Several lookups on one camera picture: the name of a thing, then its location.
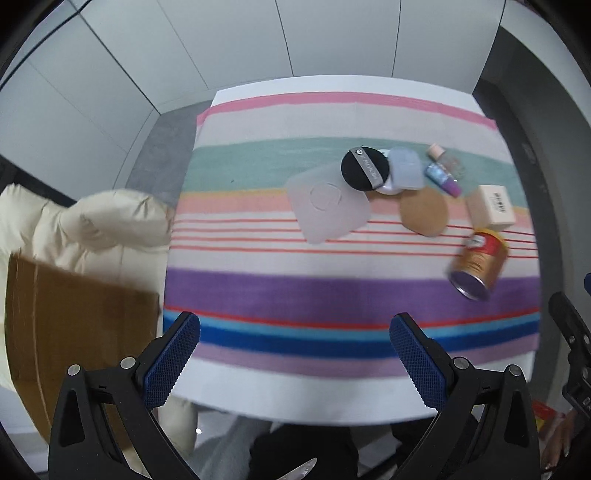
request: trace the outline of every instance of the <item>black cable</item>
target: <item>black cable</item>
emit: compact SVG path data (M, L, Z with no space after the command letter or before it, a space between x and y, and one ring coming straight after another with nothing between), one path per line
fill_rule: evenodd
M58 26L56 26L53 30L51 30L47 35L45 35L45 37L43 37L38 43L37 45L35 45L29 52L27 52L27 54L21 59L21 61L19 61L17 63L17 65L12 69L12 71L7 75L7 77L4 79L4 81L2 82L2 84L0 85L0 92L2 91L2 89L4 88L4 86L8 83L8 81L12 78L12 76L17 72L17 70L22 66L23 63L25 63L29 57L33 54L33 52L36 51L36 49L38 49L41 45L43 45L43 43L45 42L45 40L47 40L49 37L51 37L55 32L57 32L61 27L63 27L65 24L67 24L72 18L78 16L85 8L86 6L92 2L92 0L86 0L86 2L84 2L84 4L73 14L71 14L69 17L67 17L64 21L62 21L61 23L59 23Z

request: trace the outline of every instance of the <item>striped blanket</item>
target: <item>striped blanket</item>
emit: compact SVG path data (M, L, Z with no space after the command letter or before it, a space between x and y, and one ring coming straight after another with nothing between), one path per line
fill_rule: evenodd
M200 115L197 128L164 298L165 326L182 310L199 315L195 358L307 377L400 377L406 373L388 340L398 312L475 364L535 351L535 236L493 121L425 100L313 92L223 103ZM401 225L395 199L370 194L367 225L310 245L283 189L291 176L357 145L410 148L426 165L435 142L463 163L464 192L501 184L515 206L517 223L504 232L509 258L486 302L464 298L447 280L471 233L462 199L446 196L449 225L425 238Z

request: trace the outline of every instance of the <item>soap box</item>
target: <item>soap box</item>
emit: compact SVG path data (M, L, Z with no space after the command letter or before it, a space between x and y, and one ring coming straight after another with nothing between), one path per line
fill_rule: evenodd
M466 198L472 226L497 232L515 223L515 212L507 189L502 185L478 185Z

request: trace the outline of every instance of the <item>teal stripe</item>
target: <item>teal stripe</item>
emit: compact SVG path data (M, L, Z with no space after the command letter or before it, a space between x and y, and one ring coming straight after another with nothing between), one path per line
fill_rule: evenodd
M525 323L537 322L540 319L539 312L530 313L521 317L510 319L494 320L493 322L469 323L468 325L454 325L451 327L425 328L423 331L431 338L453 337L459 335L471 335L473 333L490 332L492 330L501 330L503 328Z
M215 147L197 147L187 170L183 192L217 192L281 188L293 175L340 161L351 147L410 148L424 166L430 162L427 144L379 138L295 138L265 140ZM527 207L515 166L493 158L449 149L464 165L460 181L464 193L480 184L504 185L515 206Z
M176 318L176 312L165 310L164 317L172 321ZM523 315L493 322L472 323L451 327L424 328L425 334L431 338L448 338L475 333L486 333L501 330L508 327L537 322L539 313ZM389 342L388 329L384 330L339 330L318 328L294 328L285 326L268 325L262 323L237 322L235 320L217 319L200 316L203 327L214 327L229 332L247 333L267 337L297 338L300 340L328 340L328 341L357 341L357 342Z

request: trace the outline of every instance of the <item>red stripe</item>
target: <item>red stripe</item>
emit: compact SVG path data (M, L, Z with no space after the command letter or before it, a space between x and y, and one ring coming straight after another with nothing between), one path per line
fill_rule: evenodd
M175 220L174 224L178 223L286 223L286 222L297 222L295 218L226 218L226 219L179 219ZM397 222L394 220L368 220L368 223L375 223L377 225L402 225L402 222ZM465 225L448 225L448 228L461 228L465 230L473 230L471 226ZM516 233L517 235L530 235L535 236L534 233L529 232L517 232L513 230L504 230L504 233Z
M173 228L175 232L200 232L200 233L299 233L299 228ZM382 230L353 230L351 233L367 233L377 235L411 235L420 236L414 232L387 232ZM446 238L469 238L469 235L452 235L450 233L441 233L438 237ZM505 238L508 242L518 242L522 244L535 244L532 240L516 240L512 238Z
M173 236L172 240L189 240L194 242L272 242L272 243L306 243L303 238L254 238L254 237L229 237L229 236ZM358 244L358 245L420 245L422 247L455 247L461 248L463 244L440 244L437 242L403 242L386 240L342 240L328 239L327 244ZM537 248L516 248L513 250L530 250L537 252Z
M219 314L216 312L206 312L203 310L192 310L183 307L177 307L173 305L164 305L167 310L174 312L193 312L195 315L202 315L204 317L214 317L222 320L234 320L236 322L245 323L261 323L265 325L275 325L283 327L300 327L300 328L318 328L326 330L387 330L390 323L379 323L377 325L366 325L363 323L314 323L314 322L290 322L288 320L277 320L277 319L262 319L256 317L243 317L238 315ZM483 322L494 322L496 320L504 320L509 318L523 317L532 313L539 312L539 309L532 308L526 310L517 310L515 312L508 312L500 315L487 315L482 317L474 317L470 319L454 319L454 320L438 320L436 322L418 322L419 327L451 327L456 325L469 325L472 323L483 323Z
M431 252L379 252L364 250L313 250L313 249L285 249L285 248L241 248L241 247L198 247L197 245L171 245L173 250L201 250L207 252L255 252L255 253L295 253L295 254L340 254L340 255L399 255L402 257L458 257L457 254L441 254ZM509 258L533 258L533 255L509 255Z

